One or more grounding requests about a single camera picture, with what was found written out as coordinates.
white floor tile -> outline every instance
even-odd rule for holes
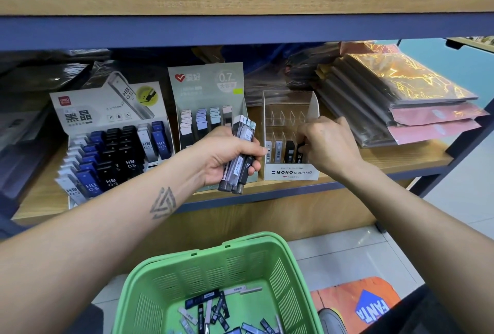
[[[410,262],[410,260],[408,260],[408,257],[403,253],[403,251],[401,250],[400,246],[395,242],[395,240],[391,237],[391,235],[389,235],[389,233],[384,234],[384,237],[386,238],[386,240],[388,241],[389,245],[391,246],[391,248],[395,252],[396,256],[398,256],[398,258],[400,259],[400,261],[403,263],[404,267],[408,270],[408,272],[410,273],[411,277],[415,280],[415,282],[417,282],[417,284],[419,286],[423,285],[424,284],[424,280],[422,279],[422,277],[420,276],[420,274],[418,274],[417,270],[412,265],[412,263]]]
[[[104,301],[119,299],[127,276],[128,274],[121,274],[112,278],[112,280],[108,282],[108,285],[103,287],[99,294],[96,295],[92,303],[97,304]]]
[[[298,264],[311,291],[367,277],[387,281],[402,299],[418,287],[387,242],[306,258]]]
[[[110,300],[96,304],[96,306],[103,310],[103,334],[111,334],[118,305],[118,300]]]
[[[425,200],[465,223],[494,218],[494,133],[488,136]]]
[[[320,256],[349,250],[356,247],[385,242],[386,239],[375,226],[340,231],[288,242],[295,259],[302,260],[308,257]]]
[[[475,230],[480,231],[485,236],[494,239],[494,219],[485,219],[483,221],[471,223]]]

